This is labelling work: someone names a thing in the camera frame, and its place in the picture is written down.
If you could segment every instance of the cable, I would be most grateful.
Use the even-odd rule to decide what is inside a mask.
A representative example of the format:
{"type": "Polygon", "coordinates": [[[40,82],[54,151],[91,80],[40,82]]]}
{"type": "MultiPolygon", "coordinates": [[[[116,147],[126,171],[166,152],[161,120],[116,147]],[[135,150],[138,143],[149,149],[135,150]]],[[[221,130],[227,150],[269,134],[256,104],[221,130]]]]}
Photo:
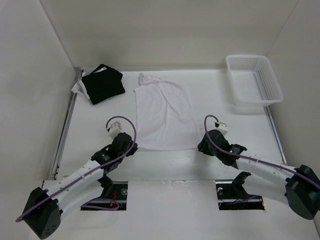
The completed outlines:
{"type": "Polygon", "coordinates": [[[117,192],[116,192],[116,190],[114,190],[114,192],[113,192],[113,198],[112,198],[113,201],[116,201],[116,200],[117,200],[117,199],[116,199],[116,195],[117,195],[117,192]]]}
{"type": "Polygon", "coordinates": [[[124,158],[130,151],[131,149],[134,147],[135,143],[136,143],[136,139],[137,139],[137,130],[135,128],[135,125],[132,123],[132,121],[130,121],[128,118],[124,117],[124,116],[113,116],[111,117],[107,122],[106,122],[106,126],[108,126],[108,124],[110,123],[111,120],[113,119],[124,119],[126,121],[129,122],[129,124],[132,126],[133,128],[133,132],[134,132],[134,137],[133,137],[133,141],[131,146],[129,147],[129,149],[122,154],[121,156],[118,156],[117,158],[115,158],[112,161],[106,162],[100,166],[97,166],[93,169],[91,169],[90,171],[86,172],[85,174],[83,174],[83,176],[80,176],[79,178],[77,178],[76,180],[70,182],[68,185],[62,187],[60,190],[56,191],[55,193],[51,194],[50,196],[46,197],[45,199],[43,199],[42,201],[38,202],[36,205],[34,205],[33,207],[29,208],[27,211],[25,211],[22,215],[20,215],[15,222],[19,223],[23,220],[23,218],[25,216],[27,216],[29,213],[31,213],[33,210],[37,209],[39,206],[41,206],[42,204],[44,204],[45,202],[47,202],[48,200],[52,199],[53,197],[57,196],[58,194],[62,193],[64,190],[70,188],[72,185],[74,185],[75,183],[79,182],[81,179],[83,179],[83,177],[88,176],[89,174],[93,173],[94,171],[98,170],[98,169],[102,169],[110,164],[115,163],[116,161],[119,161],[120,159],[124,158]]]}
{"type": "Polygon", "coordinates": [[[116,211],[118,210],[120,207],[119,203],[117,203],[117,201],[113,200],[113,199],[108,199],[108,198],[95,198],[95,199],[92,199],[88,202],[86,202],[85,204],[83,204],[81,206],[81,208],[88,208],[88,209],[99,209],[99,210],[105,210],[105,211],[116,211]],[[116,207],[113,207],[113,208],[107,208],[107,207],[102,207],[102,206],[91,206],[91,205],[87,205],[93,201],[97,201],[97,200],[104,200],[104,201],[110,201],[113,202],[113,204],[116,205],[116,207]]]}
{"type": "Polygon", "coordinates": [[[207,139],[209,140],[209,142],[216,148],[218,149],[220,152],[224,153],[224,154],[228,154],[230,156],[234,156],[234,157],[237,157],[237,158],[243,158],[243,159],[248,159],[248,160],[251,160],[251,161],[254,161],[254,162],[259,162],[260,164],[264,164],[264,165],[267,165],[267,166],[271,166],[271,167],[274,167],[274,168],[278,168],[278,169],[282,169],[284,171],[287,171],[289,173],[292,173],[296,176],[298,176],[299,178],[307,181],[308,183],[310,183],[311,185],[315,186],[318,190],[320,190],[320,185],[316,184],[314,181],[310,180],[309,178],[307,178],[306,176],[303,176],[302,174],[296,172],[296,171],[293,171],[289,168],[286,168],[284,166],[281,166],[281,165],[277,165],[277,164],[274,164],[274,163],[271,163],[271,162],[267,162],[267,161],[263,161],[263,160],[258,160],[256,158],[253,158],[253,157],[250,157],[250,156],[243,156],[243,155],[239,155],[239,154],[236,154],[236,153],[232,153],[232,152],[228,152],[228,151],[225,151],[223,150],[222,148],[218,147],[214,141],[212,141],[212,139],[210,138],[210,135],[209,135],[209,132],[208,132],[208,129],[207,129],[207,119],[209,117],[212,117],[214,118],[217,122],[218,121],[218,118],[214,115],[207,115],[205,116],[204,118],[204,130],[205,130],[205,135],[207,137],[207,139]]]}
{"type": "Polygon", "coordinates": [[[247,199],[244,199],[244,200],[241,200],[241,201],[236,200],[236,201],[230,202],[230,204],[242,204],[242,203],[246,203],[246,202],[248,202],[249,200],[254,199],[254,198],[256,198],[256,197],[258,197],[258,195],[253,195],[253,196],[248,197],[247,199]]]}
{"type": "Polygon", "coordinates": [[[220,201],[223,202],[224,204],[234,204],[234,203],[236,203],[236,202],[239,200],[239,198],[236,199],[236,200],[234,200],[234,201],[223,201],[222,199],[219,199],[219,198],[218,198],[218,200],[220,200],[220,201]]]}

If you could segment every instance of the white plastic basket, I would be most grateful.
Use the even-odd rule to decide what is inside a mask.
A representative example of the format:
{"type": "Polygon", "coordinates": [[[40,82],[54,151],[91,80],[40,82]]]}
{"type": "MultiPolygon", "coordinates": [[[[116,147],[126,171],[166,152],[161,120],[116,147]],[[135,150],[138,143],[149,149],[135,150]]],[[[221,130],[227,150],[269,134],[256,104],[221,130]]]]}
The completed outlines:
{"type": "Polygon", "coordinates": [[[281,102],[284,95],[270,61],[260,55],[226,57],[234,103],[240,107],[265,107],[281,102]]]}

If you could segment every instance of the white enclosure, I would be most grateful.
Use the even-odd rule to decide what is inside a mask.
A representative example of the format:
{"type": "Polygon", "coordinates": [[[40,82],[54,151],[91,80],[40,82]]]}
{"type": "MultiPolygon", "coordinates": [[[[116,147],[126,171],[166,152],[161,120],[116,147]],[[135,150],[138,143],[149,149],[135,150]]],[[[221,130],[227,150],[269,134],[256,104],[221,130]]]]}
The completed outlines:
{"type": "MultiPolygon", "coordinates": [[[[116,114],[135,118],[136,75],[148,70],[189,85],[199,123],[206,114],[217,114],[230,127],[226,136],[230,142],[242,143],[275,162],[282,160],[284,152],[289,164],[308,165],[320,176],[315,151],[320,135],[319,22],[319,0],[0,0],[0,239],[36,239],[28,226],[15,223],[15,218],[29,193],[51,173],[77,67],[103,63],[124,71],[127,93],[111,100],[112,106],[105,105],[105,110],[102,104],[92,107],[77,98],[59,178],[82,163],[76,158],[86,161],[104,145],[105,136],[99,135],[103,131],[98,128],[106,118],[116,114]],[[270,107],[278,136],[263,108],[240,110],[233,106],[230,86],[225,84],[225,59],[237,54],[270,59],[284,95],[283,102],[270,107]],[[177,69],[189,74],[179,75],[177,69]],[[202,85],[209,87],[201,92],[202,85]],[[82,108],[92,111],[94,120],[81,116],[82,108]],[[91,144],[86,145],[86,138],[78,135],[79,127],[91,144]]],[[[110,176],[129,181],[198,181],[186,188],[183,184],[170,188],[170,182],[132,181],[128,212],[90,215],[76,211],[52,239],[106,238],[106,234],[113,239],[319,239],[312,221],[268,199],[267,211],[248,212],[255,219],[248,222],[241,221],[243,213],[239,211],[224,214],[211,208],[216,205],[214,191],[210,192],[212,180],[233,178],[238,173],[226,170],[217,159],[188,150],[137,152],[130,159],[133,161],[124,162],[110,176]],[[153,163],[157,169],[141,170],[149,158],[158,160],[153,163]],[[145,198],[139,201],[135,193],[145,198]],[[193,197],[166,208],[170,196],[177,201],[193,197]],[[158,201],[158,206],[150,201],[158,201]],[[128,233],[133,235],[110,233],[111,227],[129,226],[126,221],[139,213],[143,217],[136,225],[152,223],[155,227],[145,232],[145,227],[139,231],[132,227],[128,233]],[[215,216],[231,221],[234,232],[215,216]],[[173,227],[173,221],[184,225],[173,227]]],[[[320,213],[315,223],[319,230],[320,213]]]]}

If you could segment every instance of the white table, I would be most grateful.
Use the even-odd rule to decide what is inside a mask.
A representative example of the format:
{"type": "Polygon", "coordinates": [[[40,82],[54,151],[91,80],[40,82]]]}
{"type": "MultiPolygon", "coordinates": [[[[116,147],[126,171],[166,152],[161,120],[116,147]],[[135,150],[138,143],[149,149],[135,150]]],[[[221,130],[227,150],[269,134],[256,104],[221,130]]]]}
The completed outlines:
{"type": "MultiPolygon", "coordinates": [[[[96,106],[81,96],[76,98],[58,179],[70,175],[96,151],[111,143],[105,131],[110,117],[122,115],[136,122],[134,89],[139,86],[139,73],[123,72],[126,93],[96,106]]],[[[145,73],[186,85],[196,127],[202,136],[204,117],[213,114],[228,125],[226,138],[230,143],[243,145],[271,162],[282,162],[264,109],[234,107],[225,70],[145,73]]],[[[130,125],[122,120],[121,123],[122,129],[132,135],[130,125]]],[[[213,123],[209,121],[209,129],[214,127],[213,123]]],[[[313,221],[299,217],[289,207],[274,200],[264,198],[265,211],[219,211],[213,180],[233,179],[238,173],[238,170],[196,149],[138,151],[126,157],[108,175],[114,181],[129,181],[126,211],[75,210],[49,239],[319,240],[313,221]]],[[[46,181],[44,188],[54,183],[46,181]]],[[[36,239],[31,232],[29,240],[36,239]]]]}
{"type": "MultiPolygon", "coordinates": [[[[204,135],[204,117],[216,115],[228,125],[226,139],[247,147],[251,153],[281,163],[282,157],[264,109],[239,109],[233,106],[225,70],[145,71],[145,74],[166,77],[184,84],[188,91],[196,127],[204,135]]],[[[139,87],[140,71],[123,72],[125,94],[92,106],[77,96],[62,153],[57,179],[62,179],[81,167],[102,147],[111,143],[105,131],[109,118],[122,115],[136,123],[135,88],[139,87]]],[[[121,120],[122,129],[133,136],[131,126],[121,120]]],[[[214,121],[208,121],[208,129],[214,121]]],[[[125,158],[108,176],[114,181],[128,180],[216,180],[232,179],[238,170],[223,165],[217,158],[196,149],[183,151],[138,151],[125,158]]]]}

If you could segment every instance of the purple cable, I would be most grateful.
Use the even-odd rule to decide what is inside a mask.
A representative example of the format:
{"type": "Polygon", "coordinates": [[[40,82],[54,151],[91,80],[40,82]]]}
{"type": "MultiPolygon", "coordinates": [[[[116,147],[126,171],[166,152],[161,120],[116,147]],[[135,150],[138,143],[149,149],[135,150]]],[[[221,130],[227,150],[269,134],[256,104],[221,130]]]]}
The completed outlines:
{"type": "Polygon", "coordinates": [[[244,200],[241,200],[241,201],[229,202],[229,204],[242,204],[242,203],[246,203],[246,202],[248,202],[249,200],[254,199],[254,198],[256,198],[256,197],[258,197],[258,195],[254,195],[254,196],[248,197],[247,199],[244,199],[244,200]]]}
{"type": "Polygon", "coordinates": [[[210,138],[210,135],[208,133],[208,129],[207,129],[207,119],[209,117],[212,117],[214,119],[216,119],[217,122],[219,122],[218,118],[214,115],[207,115],[205,116],[204,118],[204,130],[205,130],[205,135],[207,137],[207,139],[209,140],[209,142],[216,148],[218,149],[219,151],[221,151],[222,153],[224,154],[228,154],[230,156],[234,156],[234,157],[238,157],[238,158],[243,158],[243,159],[248,159],[248,160],[251,160],[251,161],[254,161],[254,162],[258,162],[260,164],[264,164],[264,165],[267,165],[267,166],[271,166],[271,167],[274,167],[274,168],[278,168],[278,169],[282,169],[282,170],[285,170],[289,173],[292,173],[296,176],[298,176],[299,178],[307,181],[308,183],[310,183],[311,185],[315,186],[318,190],[320,190],[320,185],[316,184],[314,181],[310,180],[309,178],[307,178],[306,176],[303,176],[302,174],[296,172],[296,171],[293,171],[289,168],[286,168],[284,166],[281,166],[281,165],[277,165],[277,164],[274,164],[274,163],[271,163],[271,162],[267,162],[267,161],[263,161],[263,160],[258,160],[256,158],[253,158],[253,157],[250,157],[250,156],[243,156],[243,155],[239,155],[239,154],[236,154],[236,153],[232,153],[232,152],[228,152],[228,151],[225,151],[223,150],[222,148],[218,147],[214,141],[212,141],[212,139],[210,138]]]}
{"type": "Polygon", "coordinates": [[[95,199],[91,199],[90,201],[86,202],[85,204],[83,204],[81,206],[82,208],[88,208],[88,209],[99,209],[99,210],[104,210],[104,211],[116,211],[119,209],[120,205],[119,203],[117,203],[116,200],[113,200],[113,199],[108,199],[108,198],[95,198],[95,199]],[[110,203],[114,203],[116,204],[116,207],[114,208],[107,208],[107,207],[102,207],[102,206],[91,206],[91,205],[87,205],[93,201],[96,201],[96,200],[104,200],[104,201],[110,201],[110,203]]]}
{"type": "Polygon", "coordinates": [[[131,149],[134,147],[135,143],[136,143],[136,139],[137,139],[137,130],[135,128],[135,125],[132,123],[132,121],[130,121],[128,118],[124,117],[124,116],[113,116],[111,117],[107,122],[106,122],[106,126],[108,126],[108,124],[110,123],[111,120],[113,119],[124,119],[126,121],[128,121],[130,123],[130,125],[133,128],[133,132],[134,132],[134,137],[133,137],[133,142],[131,144],[131,146],[129,147],[129,149],[122,154],[121,156],[117,157],[116,159],[106,162],[100,166],[97,166],[93,169],[91,169],[90,171],[86,172],[83,176],[80,176],[79,178],[77,178],[76,180],[70,182],[68,185],[66,185],[65,187],[62,187],[60,190],[56,191],[55,193],[51,194],[50,196],[46,197],[45,199],[43,199],[42,201],[38,202],[36,205],[34,205],[33,207],[29,208],[27,211],[25,211],[22,215],[20,215],[15,222],[19,223],[23,220],[23,218],[28,215],[29,213],[31,213],[33,210],[37,209],[39,206],[41,206],[42,204],[44,204],[46,201],[50,200],[51,198],[57,196],[58,194],[60,194],[61,192],[63,192],[64,190],[66,190],[67,188],[70,188],[72,185],[74,185],[75,183],[79,182],[81,179],[83,179],[83,177],[88,176],[89,174],[93,173],[94,171],[104,168],[105,166],[108,166],[110,164],[113,164],[116,161],[119,161],[120,159],[124,158],[130,151],[131,149]]]}

